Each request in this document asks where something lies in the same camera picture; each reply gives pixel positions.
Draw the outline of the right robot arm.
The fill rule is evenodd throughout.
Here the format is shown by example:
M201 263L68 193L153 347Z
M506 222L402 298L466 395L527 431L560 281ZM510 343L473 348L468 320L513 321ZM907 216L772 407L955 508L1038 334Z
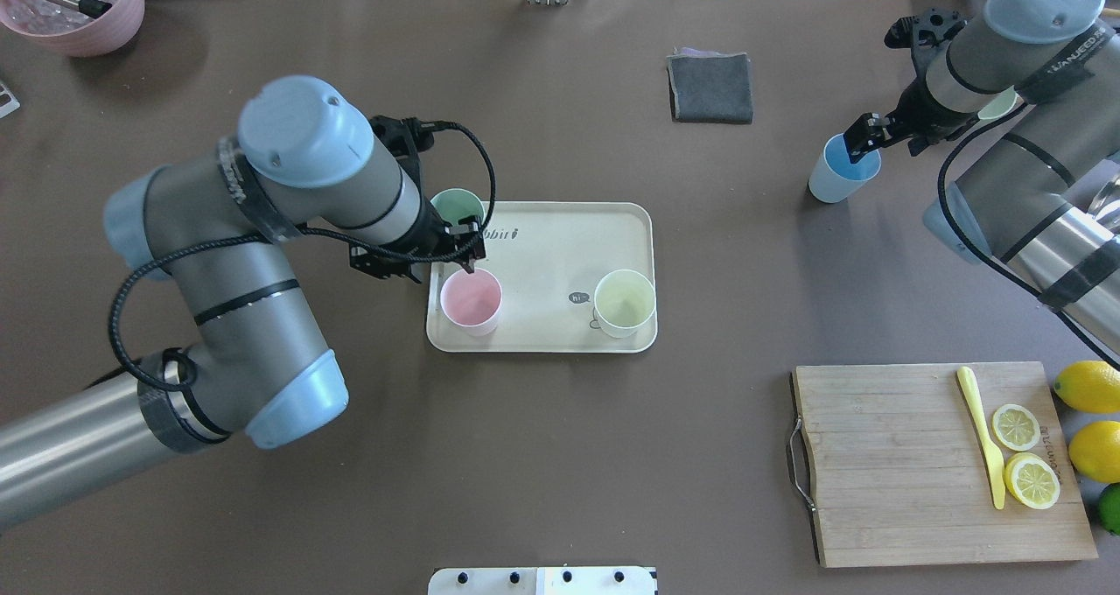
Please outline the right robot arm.
M1105 0L984 0L973 18L931 9L885 36L915 77L888 114L844 131L851 162L904 142L967 145L982 108L1011 89L1023 119L955 183L937 184L933 232L1032 292L1101 357L1117 351L1117 236L1067 190L1117 161L1119 44Z

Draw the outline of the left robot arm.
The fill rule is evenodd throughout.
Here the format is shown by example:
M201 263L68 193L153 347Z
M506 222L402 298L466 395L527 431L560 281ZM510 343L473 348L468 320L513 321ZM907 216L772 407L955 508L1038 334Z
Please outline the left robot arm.
M349 248L379 279L472 271L491 213L447 219L419 155L447 121L364 117L323 80L273 80L236 132L108 201L129 275L108 313L116 370L3 427L3 528L244 433L272 449L330 424L348 391L284 242Z

